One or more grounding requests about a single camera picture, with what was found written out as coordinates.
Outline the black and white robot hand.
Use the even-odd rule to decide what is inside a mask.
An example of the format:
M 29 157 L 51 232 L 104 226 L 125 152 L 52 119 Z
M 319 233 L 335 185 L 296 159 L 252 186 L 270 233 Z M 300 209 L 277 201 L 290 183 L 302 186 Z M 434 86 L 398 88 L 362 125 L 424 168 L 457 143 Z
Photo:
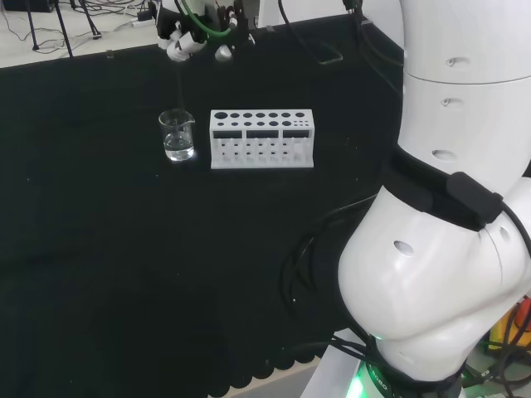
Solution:
M 162 0 L 157 6 L 158 46 L 175 62 L 187 61 L 207 44 L 207 34 L 190 17 L 213 27 L 215 1 Z

